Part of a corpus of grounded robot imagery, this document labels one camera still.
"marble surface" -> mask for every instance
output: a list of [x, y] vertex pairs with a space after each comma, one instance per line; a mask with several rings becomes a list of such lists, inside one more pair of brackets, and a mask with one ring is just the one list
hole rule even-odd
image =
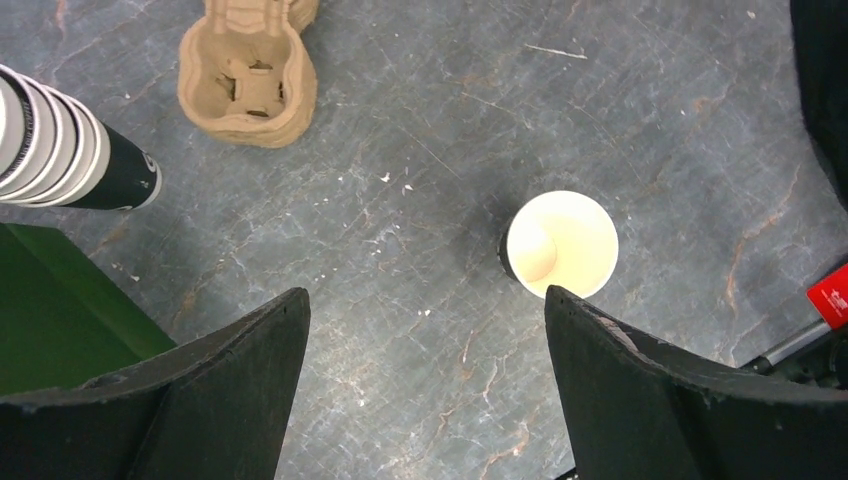
[[199, 0], [6, 2], [0, 61], [166, 183], [129, 214], [0, 221], [60, 228], [180, 342], [308, 288], [278, 478], [553, 478], [573, 459], [542, 302], [495, 256], [522, 202], [604, 205], [621, 255], [592, 301], [700, 355], [743, 363], [816, 318], [805, 287], [848, 223], [801, 127], [786, 3], [326, 0], [312, 127], [269, 151], [176, 102]]

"white paper cup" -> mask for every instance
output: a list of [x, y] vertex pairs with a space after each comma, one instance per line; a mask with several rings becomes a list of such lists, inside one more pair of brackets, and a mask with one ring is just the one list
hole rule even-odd
[[23, 106], [15, 88], [0, 77], [0, 172], [5, 172], [15, 161], [24, 142], [25, 125]]
[[598, 202], [576, 192], [548, 192], [519, 210], [498, 256], [507, 275], [537, 297], [558, 285], [588, 298], [615, 270], [618, 234]]
[[0, 201], [6, 203], [21, 203], [28, 201], [27, 197], [33, 197], [56, 184], [71, 164], [77, 144], [76, 127], [68, 109], [43, 85], [35, 80], [20, 75], [31, 87], [38, 90], [47, 100], [50, 112], [54, 119], [56, 131], [53, 142], [53, 150], [47, 159], [41, 172], [26, 186], [7, 195], [0, 195]]
[[101, 123], [82, 103], [65, 96], [94, 127], [94, 152], [82, 180], [65, 195], [32, 207], [67, 206], [129, 210], [150, 204], [162, 188], [156, 162], [134, 143]]
[[65, 170], [61, 178], [45, 192], [25, 199], [21, 206], [50, 206], [55, 201], [64, 197], [75, 189], [83, 181], [91, 166], [91, 159], [95, 155], [96, 137], [94, 126], [86, 118], [82, 110], [74, 108], [74, 100], [58, 92], [52, 87], [44, 86], [53, 98], [62, 103], [74, 121], [76, 132], [76, 149], [74, 150], [71, 164]]
[[53, 151], [53, 143], [56, 140], [56, 123], [47, 98], [24, 77], [15, 75], [32, 107], [32, 144], [19, 162], [13, 163], [0, 175], [0, 195], [16, 192], [35, 179], [50, 159], [50, 152]]

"red label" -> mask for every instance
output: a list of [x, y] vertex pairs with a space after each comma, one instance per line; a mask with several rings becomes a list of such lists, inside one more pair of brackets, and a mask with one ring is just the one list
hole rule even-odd
[[807, 298], [830, 328], [848, 323], [848, 265], [824, 278], [807, 290]]

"red object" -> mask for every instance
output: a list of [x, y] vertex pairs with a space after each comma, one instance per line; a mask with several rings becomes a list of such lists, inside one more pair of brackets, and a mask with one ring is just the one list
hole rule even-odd
[[848, 323], [848, 265], [810, 287], [807, 298], [830, 328], [837, 329]]

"green panel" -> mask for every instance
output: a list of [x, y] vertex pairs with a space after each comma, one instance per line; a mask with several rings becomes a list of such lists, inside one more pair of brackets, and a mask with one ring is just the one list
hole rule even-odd
[[74, 387], [174, 347], [59, 231], [0, 225], [0, 395]]

